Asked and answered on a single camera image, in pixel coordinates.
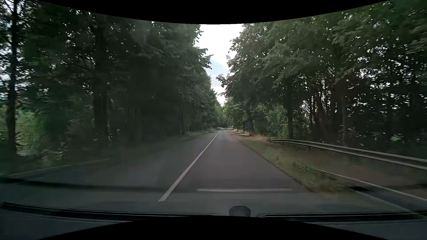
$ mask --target grass verge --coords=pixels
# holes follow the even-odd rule
[[[346,186],[338,183],[333,175],[318,171],[298,161],[291,153],[284,152],[273,143],[246,138],[241,138],[240,140],[312,192],[339,192],[346,189]]]

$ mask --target tree canopy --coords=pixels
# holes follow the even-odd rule
[[[427,2],[247,23],[225,113],[237,128],[427,157]]]
[[[0,148],[10,159],[63,158],[221,124],[205,70],[211,56],[195,47],[198,24],[34,0],[1,1],[0,15]]]

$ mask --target road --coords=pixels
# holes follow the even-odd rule
[[[227,215],[244,205],[260,213],[330,213],[401,211],[353,192],[312,193],[250,150],[228,131],[182,140],[161,151],[14,176],[0,184],[0,201],[51,208],[98,211],[187,212]],[[58,221],[34,221],[2,211],[0,232],[45,236]],[[109,222],[67,222],[77,231]],[[60,234],[65,230],[58,227]]]

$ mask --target sky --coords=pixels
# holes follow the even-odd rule
[[[212,78],[212,88],[217,94],[222,93],[224,88],[221,87],[221,83],[215,78],[220,74],[227,76],[228,65],[226,56],[234,57],[235,55],[233,51],[228,53],[231,47],[230,40],[240,35],[240,32],[243,30],[242,24],[202,24],[200,28],[203,32],[199,38],[199,42],[196,43],[196,47],[207,48],[207,55],[213,55],[211,57],[212,69],[206,69],[206,71]],[[217,96],[216,98],[221,105],[224,105],[224,96]]]

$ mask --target guardrail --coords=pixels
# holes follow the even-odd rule
[[[385,152],[376,152],[376,151],[370,151],[370,150],[364,150],[364,149],[358,149],[358,148],[352,148],[352,147],[346,147],[346,146],[338,146],[338,145],[317,143],[317,142],[303,141],[303,140],[283,139],[283,140],[268,140],[268,141],[270,143],[292,143],[292,144],[305,145],[309,147],[316,147],[316,148],[326,149],[330,151],[359,156],[363,158],[370,158],[370,159],[375,159],[375,160],[385,161],[389,163],[427,170],[427,159],[422,159],[422,158],[414,158],[414,157],[396,155],[396,154],[385,153]]]

